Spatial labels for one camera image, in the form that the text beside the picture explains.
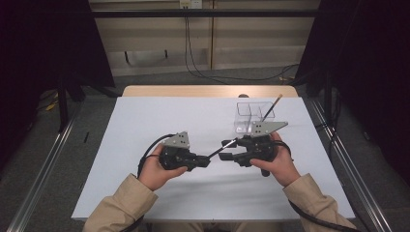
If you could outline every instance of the beige jacket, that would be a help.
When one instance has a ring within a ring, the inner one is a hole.
[[[310,174],[307,174],[283,189],[290,201],[304,212],[328,222],[355,228],[346,218],[337,213],[337,203],[325,196]],[[120,231],[145,215],[157,200],[157,196],[142,185],[132,174],[112,196],[100,202],[85,222],[83,231]],[[333,231],[302,218],[308,232]]]

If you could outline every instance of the gray floor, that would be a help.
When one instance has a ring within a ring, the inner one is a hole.
[[[220,79],[229,84],[282,84],[279,76],[282,68],[239,69],[206,71],[204,75],[232,76],[241,78],[264,78],[267,80]],[[291,76],[295,69],[287,72]],[[131,84],[220,84],[204,77],[193,76],[188,72],[164,74],[145,74],[139,76],[116,77],[117,88],[121,93]],[[70,102],[70,112],[80,107],[70,136],[62,153],[55,163],[52,175],[46,185],[37,206],[25,227],[26,231],[80,231],[81,221],[71,219],[76,200],[81,193],[88,171],[99,149],[115,100],[84,87],[87,98],[83,103]],[[305,86],[297,87],[298,94],[304,98],[307,109],[315,125],[319,124],[311,107],[311,99],[305,94]],[[48,104],[49,100],[39,102]],[[28,132],[15,155],[2,173],[0,183],[0,231],[6,231],[13,216],[21,205],[25,195],[36,179],[44,160],[53,145],[59,128],[58,108],[50,111],[40,110],[37,121]],[[384,216],[393,231],[410,231],[410,188],[385,162],[377,144],[364,137],[364,129],[356,121],[349,109],[342,105],[337,132],[346,146],[375,200],[380,205]],[[319,135],[326,149],[329,139],[324,131]],[[345,170],[332,152],[337,175],[344,184],[347,196],[359,215],[364,219],[370,231],[375,231],[372,221],[366,215],[366,208],[354,190]],[[353,222],[366,231],[356,218]],[[283,224],[284,231],[303,231],[299,221]]]

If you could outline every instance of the finger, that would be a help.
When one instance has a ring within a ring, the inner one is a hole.
[[[271,139],[272,140],[279,140],[279,141],[282,140],[280,135],[276,131],[271,132]]]
[[[151,155],[159,155],[162,151],[163,145],[162,143],[158,144],[157,147],[154,149],[154,151],[151,153]]]
[[[270,162],[267,162],[267,161],[264,161],[264,160],[261,160],[261,159],[251,159],[249,162],[253,166],[262,168],[264,170],[269,170],[269,166],[271,164]]]
[[[178,167],[177,169],[173,170],[168,170],[168,173],[170,174],[171,178],[181,176],[184,174],[188,168],[186,166]]]

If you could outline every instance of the human hand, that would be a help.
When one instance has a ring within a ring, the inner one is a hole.
[[[279,140],[281,138],[277,132],[271,133],[272,140]],[[282,146],[278,146],[278,154],[273,161],[265,161],[261,159],[251,159],[250,164],[261,169],[270,171],[278,182],[287,187],[296,181],[301,175],[293,164],[289,151]]]
[[[185,166],[174,170],[163,169],[159,158],[162,147],[163,145],[159,144],[151,156],[145,160],[141,174],[138,177],[139,182],[152,191],[161,188],[168,180],[181,176],[188,170]]]

